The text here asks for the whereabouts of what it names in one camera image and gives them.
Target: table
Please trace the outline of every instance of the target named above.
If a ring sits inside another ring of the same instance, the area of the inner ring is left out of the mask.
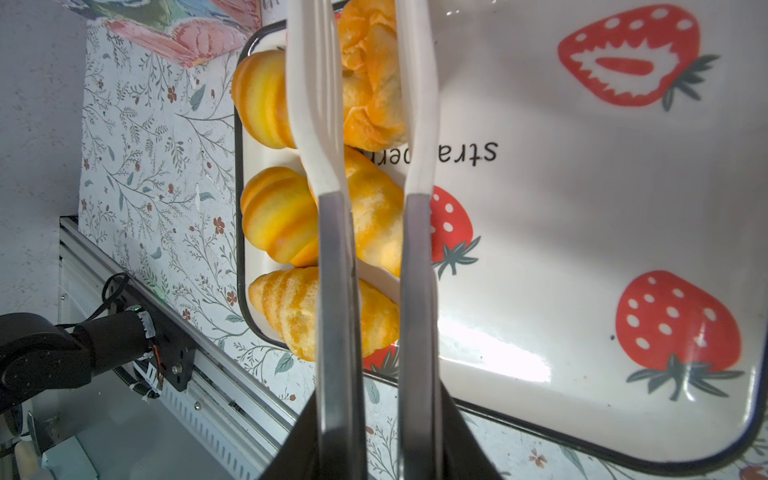
[[[265,3],[266,25],[280,16],[280,3]],[[230,87],[238,54],[187,70],[98,24],[88,26],[79,228],[300,412],[314,390],[313,365],[252,333],[240,315],[245,299],[237,298]],[[397,391],[371,379],[365,384],[369,472],[395,480]],[[465,418],[505,478],[654,478],[478,416]],[[768,479],[768,442],[759,437],[707,477]]]

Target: floral pattern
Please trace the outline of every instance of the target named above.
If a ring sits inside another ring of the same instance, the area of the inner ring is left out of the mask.
[[[277,0],[265,3],[265,18],[282,8]],[[89,27],[79,225],[298,412],[314,390],[312,364],[253,334],[237,298],[230,97],[236,62],[234,52],[187,70],[104,26]],[[394,373],[396,350],[387,353],[384,364]],[[396,480],[397,391],[372,379],[364,383],[370,477]],[[503,478],[653,478],[463,416]],[[768,478],[764,427],[758,436],[745,455],[707,477]]]

